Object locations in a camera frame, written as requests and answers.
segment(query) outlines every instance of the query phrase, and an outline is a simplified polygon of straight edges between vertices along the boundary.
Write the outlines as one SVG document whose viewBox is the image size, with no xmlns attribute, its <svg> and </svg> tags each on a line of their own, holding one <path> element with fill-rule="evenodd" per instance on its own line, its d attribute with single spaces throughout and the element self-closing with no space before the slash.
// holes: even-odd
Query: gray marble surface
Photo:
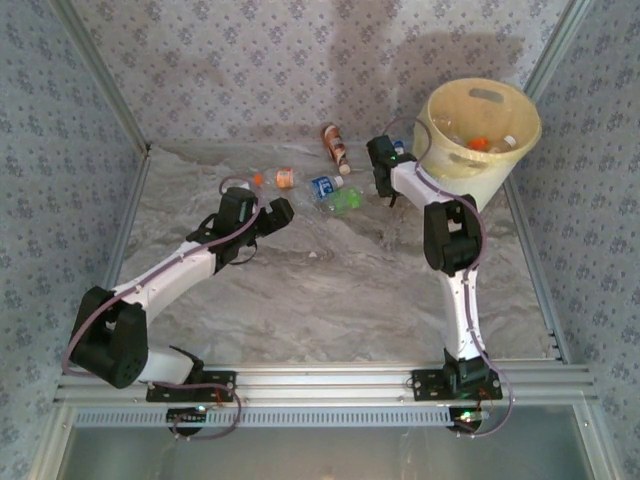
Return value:
<svg viewBox="0 0 640 480">
<path fill-rule="evenodd" d="M 309 178 L 335 174 L 321 146 L 206 144 L 154 147 L 120 281 L 169 255 L 209 213 L 231 174 L 292 166 Z M 364 204 L 327 215 L 304 191 L 289 193 L 296 217 L 259 240 L 256 257 L 225 267 L 154 321 L 150 339 L 185 348 L 208 363 L 440 361 L 441 287 L 422 253 L 422 216 L 406 199 L 393 209 L 375 193 L 363 146 L 349 149 L 347 184 Z M 270 200 L 281 194 L 266 188 Z M 494 358 L 551 356 L 506 198 L 483 213 L 489 232 L 479 273 L 480 324 Z"/>
</svg>

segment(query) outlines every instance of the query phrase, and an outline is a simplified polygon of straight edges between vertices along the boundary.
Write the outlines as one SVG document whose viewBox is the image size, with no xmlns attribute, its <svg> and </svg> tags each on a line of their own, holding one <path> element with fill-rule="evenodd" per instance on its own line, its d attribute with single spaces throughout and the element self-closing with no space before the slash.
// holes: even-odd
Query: yellow bucket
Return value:
<svg viewBox="0 0 640 480">
<path fill-rule="evenodd" d="M 542 133 L 538 111 L 529 97 L 511 85 L 484 78 L 464 78 L 441 85 L 418 118 L 427 124 L 433 138 L 422 166 L 446 190 L 473 195 L 480 211 Z M 471 150 L 438 129 L 436 124 L 442 125 L 444 118 L 450 121 L 448 133 L 465 142 L 479 137 L 497 142 L 510 135 L 516 145 L 504 153 Z M 420 158 L 428 138 L 417 123 L 413 139 L 413 154 Z"/>
</svg>

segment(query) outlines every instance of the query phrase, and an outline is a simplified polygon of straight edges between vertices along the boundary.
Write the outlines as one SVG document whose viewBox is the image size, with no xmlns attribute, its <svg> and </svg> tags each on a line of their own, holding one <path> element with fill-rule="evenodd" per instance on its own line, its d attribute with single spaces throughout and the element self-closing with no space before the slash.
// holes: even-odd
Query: patterned wallpaper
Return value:
<svg viewBox="0 0 640 480">
<path fill-rule="evenodd" d="M 640 478 L 640 4 L 596 0 L 517 170 L 561 322 Z"/>
<path fill-rule="evenodd" d="M 147 140 L 365 139 L 446 80 L 523 85 L 567 0 L 73 0 Z"/>
<path fill-rule="evenodd" d="M 22 480 L 137 158 L 46 0 L 0 18 L 0 478 Z"/>
</svg>

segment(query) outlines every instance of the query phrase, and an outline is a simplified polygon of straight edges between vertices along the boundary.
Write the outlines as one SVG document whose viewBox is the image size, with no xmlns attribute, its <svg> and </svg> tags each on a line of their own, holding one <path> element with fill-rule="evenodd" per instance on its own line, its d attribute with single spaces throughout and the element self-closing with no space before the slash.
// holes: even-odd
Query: green plastic bottle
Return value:
<svg viewBox="0 0 640 480">
<path fill-rule="evenodd" d="M 362 203 L 362 192 L 356 187 L 342 188 L 330 193 L 321 202 L 323 210 L 343 215 L 349 210 L 359 208 Z"/>
</svg>

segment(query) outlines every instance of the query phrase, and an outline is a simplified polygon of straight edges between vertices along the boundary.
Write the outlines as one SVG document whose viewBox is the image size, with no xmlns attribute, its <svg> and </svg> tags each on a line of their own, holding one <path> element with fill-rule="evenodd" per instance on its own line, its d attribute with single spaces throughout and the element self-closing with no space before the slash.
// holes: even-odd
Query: blue floral wallpaper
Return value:
<svg viewBox="0 0 640 480">
<path fill-rule="evenodd" d="M 365 140 L 480 75 L 524 85 L 568 0 L 73 0 L 147 140 Z"/>
<path fill-rule="evenodd" d="M 0 478 L 23 479 L 138 160 L 49 4 L 0 18 Z"/>
<path fill-rule="evenodd" d="M 640 478 L 640 4 L 597 0 L 539 103 L 517 169 L 561 323 Z"/>
</svg>

